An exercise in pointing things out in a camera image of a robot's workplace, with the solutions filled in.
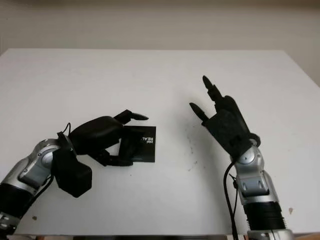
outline robotic hand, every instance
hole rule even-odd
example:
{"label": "robotic hand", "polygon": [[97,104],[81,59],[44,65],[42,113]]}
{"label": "robotic hand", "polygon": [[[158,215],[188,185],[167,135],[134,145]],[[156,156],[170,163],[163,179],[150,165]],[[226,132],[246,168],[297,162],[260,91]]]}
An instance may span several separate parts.
{"label": "robotic hand", "polygon": [[293,240],[292,231],[286,229],[272,180],[264,170],[264,159],[258,148],[260,138],[249,131],[232,97],[222,97],[217,87],[212,85],[206,76],[203,76],[203,83],[209,97],[215,102],[216,114],[208,118],[196,104],[190,103],[190,106],[202,120],[202,125],[231,158],[231,164],[223,177],[223,187],[231,217],[233,238],[238,240],[238,233],[226,181],[229,170],[235,166],[235,181],[250,227],[247,233],[249,239]]}
{"label": "robotic hand", "polygon": [[[103,166],[132,165],[130,157],[142,133],[124,127],[131,119],[148,118],[125,110],[115,117],[102,116],[86,122],[72,132],[69,130],[68,136],[59,132],[58,139],[39,142],[0,183],[0,238],[15,232],[20,219],[54,177],[59,188],[76,198],[91,188],[92,170],[79,162],[77,155],[88,154]],[[121,156],[110,156],[106,148],[117,144],[125,135],[131,140],[128,151]]]}

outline silver robotic arm segment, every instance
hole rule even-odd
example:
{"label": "silver robotic arm segment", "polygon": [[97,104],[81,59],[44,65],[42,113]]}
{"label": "silver robotic arm segment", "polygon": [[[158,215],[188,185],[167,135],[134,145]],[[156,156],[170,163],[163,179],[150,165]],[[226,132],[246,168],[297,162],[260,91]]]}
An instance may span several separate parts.
{"label": "silver robotic arm segment", "polygon": [[264,170],[264,164],[259,148],[252,146],[234,165],[241,204],[251,229],[248,237],[257,240],[292,240],[294,235],[286,229],[275,187]]}
{"label": "silver robotic arm segment", "polygon": [[258,147],[252,146],[235,163],[236,183],[242,205],[278,202],[278,196]]}
{"label": "silver robotic arm segment", "polygon": [[39,142],[0,183],[0,233],[12,234],[41,186],[51,175],[56,139]]}

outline white tabletop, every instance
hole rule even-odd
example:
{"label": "white tabletop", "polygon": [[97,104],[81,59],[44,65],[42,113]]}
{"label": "white tabletop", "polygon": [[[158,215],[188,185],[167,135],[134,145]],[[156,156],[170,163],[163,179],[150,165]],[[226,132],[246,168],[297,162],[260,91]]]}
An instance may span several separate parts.
{"label": "white tabletop", "polygon": [[[261,137],[287,226],[319,231],[320,89],[284,52],[10,49],[0,57],[0,179],[67,122],[129,109],[149,117],[130,125],[157,127],[155,163],[103,167],[78,157],[92,168],[92,189],[74,198],[54,182],[16,233],[231,233],[222,183],[230,160],[189,107],[214,114],[202,75],[234,97]],[[233,202],[231,180],[229,192]],[[240,204],[236,223],[247,231]]]}

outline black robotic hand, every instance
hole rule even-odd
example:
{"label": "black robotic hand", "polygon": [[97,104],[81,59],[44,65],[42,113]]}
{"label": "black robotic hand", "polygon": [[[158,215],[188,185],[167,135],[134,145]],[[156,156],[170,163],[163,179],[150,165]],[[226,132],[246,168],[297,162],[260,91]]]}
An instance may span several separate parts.
{"label": "black robotic hand", "polygon": [[237,159],[252,145],[258,147],[260,138],[249,131],[235,100],[230,96],[222,96],[206,76],[202,79],[209,97],[215,102],[216,110],[216,114],[208,118],[200,107],[190,103],[194,113],[203,121],[202,125],[233,159]]}
{"label": "black robotic hand", "polygon": [[[51,174],[59,188],[79,197],[92,187],[91,168],[77,160],[77,155],[89,155],[103,166],[131,166],[131,156],[140,145],[143,132],[124,127],[131,119],[147,120],[148,117],[125,110],[115,117],[101,116],[74,129],[68,137],[58,133],[60,148],[53,152]],[[127,150],[120,156],[111,156],[106,148],[130,139]]]}

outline silver metal joint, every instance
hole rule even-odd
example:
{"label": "silver metal joint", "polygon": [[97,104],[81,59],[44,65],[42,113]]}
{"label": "silver metal joint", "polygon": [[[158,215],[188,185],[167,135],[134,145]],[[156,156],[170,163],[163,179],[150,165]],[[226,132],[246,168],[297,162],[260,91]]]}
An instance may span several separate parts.
{"label": "silver metal joint", "polygon": [[236,183],[242,205],[257,202],[278,202],[274,185],[264,170],[264,158],[252,146],[235,163]]}

